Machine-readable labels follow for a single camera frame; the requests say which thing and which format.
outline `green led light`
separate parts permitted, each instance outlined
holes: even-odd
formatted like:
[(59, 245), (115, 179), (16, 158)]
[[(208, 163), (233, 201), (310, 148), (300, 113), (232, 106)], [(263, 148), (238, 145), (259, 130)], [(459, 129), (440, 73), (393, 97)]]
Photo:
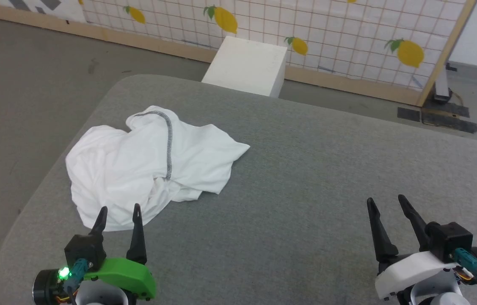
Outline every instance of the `green led light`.
[(62, 280), (68, 278), (69, 276), (69, 268), (67, 267), (64, 267), (63, 269), (61, 269), (60, 271), (58, 271), (58, 277)]

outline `grid patterned fabric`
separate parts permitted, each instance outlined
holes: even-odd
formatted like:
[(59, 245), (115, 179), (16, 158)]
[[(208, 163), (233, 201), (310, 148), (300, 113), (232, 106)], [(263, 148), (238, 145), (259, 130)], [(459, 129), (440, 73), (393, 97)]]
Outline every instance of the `grid patterned fabric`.
[[(211, 50), (217, 50), (227, 35), (277, 44), (289, 47), (286, 61), (290, 66), (421, 91), (465, 2), (83, 0), (83, 10), (89, 23), (117, 31)], [(236, 34), (220, 27), (221, 14), (209, 17), (205, 11), (209, 6), (224, 8), (234, 16)], [(132, 10), (142, 13), (144, 20), (140, 21), (145, 22), (135, 19), (138, 15)], [(304, 41), (307, 53), (296, 52), (287, 37)], [(403, 44), (391, 51), (389, 41), (401, 39), (422, 49), (418, 67), (403, 64), (399, 54)]]

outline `yellow lemon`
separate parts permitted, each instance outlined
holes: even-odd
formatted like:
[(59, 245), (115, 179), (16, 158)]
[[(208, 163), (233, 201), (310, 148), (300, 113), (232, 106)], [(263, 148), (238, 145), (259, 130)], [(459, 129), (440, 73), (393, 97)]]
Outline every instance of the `yellow lemon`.
[(409, 40), (389, 40), (385, 47), (391, 45), (391, 52), (398, 49), (398, 59), (406, 66), (418, 68), (425, 58), (422, 48), (413, 41)]
[(210, 20), (215, 17), (215, 22), (221, 29), (229, 33), (237, 33), (237, 20), (228, 10), (219, 6), (206, 6), (203, 15), (206, 12), (208, 12)]
[(304, 42), (304, 40), (297, 38), (297, 37), (285, 37), (283, 40), (284, 42), (287, 41), (287, 44), (293, 46), (293, 50), (301, 55), (306, 55), (308, 53), (308, 45)]
[(142, 15), (142, 12), (137, 8), (134, 8), (132, 6), (124, 6), (124, 10), (126, 11), (126, 13), (130, 14), (131, 17), (135, 19), (135, 21), (139, 23), (146, 23), (144, 15)]

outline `crumpled white cloth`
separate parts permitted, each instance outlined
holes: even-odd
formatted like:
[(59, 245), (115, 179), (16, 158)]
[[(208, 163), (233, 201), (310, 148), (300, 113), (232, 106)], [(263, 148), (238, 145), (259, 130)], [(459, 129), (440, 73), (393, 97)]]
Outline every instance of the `crumpled white cloth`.
[(231, 166), (249, 148), (214, 125), (195, 127), (151, 106), (127, 118), (126, 131), (90, 128), (66, 157), (71, 194), (84, 226), (108, 207), (105, 231), (133, 228), (135, 203), (147, 224), (169, 201), (219, 194)]

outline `gray stitched seam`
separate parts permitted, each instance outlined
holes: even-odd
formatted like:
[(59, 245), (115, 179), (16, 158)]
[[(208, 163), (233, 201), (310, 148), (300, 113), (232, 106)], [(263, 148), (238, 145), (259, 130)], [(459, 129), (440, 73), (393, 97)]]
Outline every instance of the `gray stitched seam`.
[(169, 116), (164, 114), (161, 111), (154, 110), (154, 111), (149, 111), (146, 112), (145, 114), (135, 114), (135, 116), (145, 116), (146, 114), (157, 114), (158, 116), (161, 116), (163, 119), (165, 119), (165, 123), (167, 123), (167, 176), (165, 178), (170, 179), (171, 174), (172, 174), (172, 158), (171, 158), (171, 153), (172, 153), (172, 123), (171, 119)]

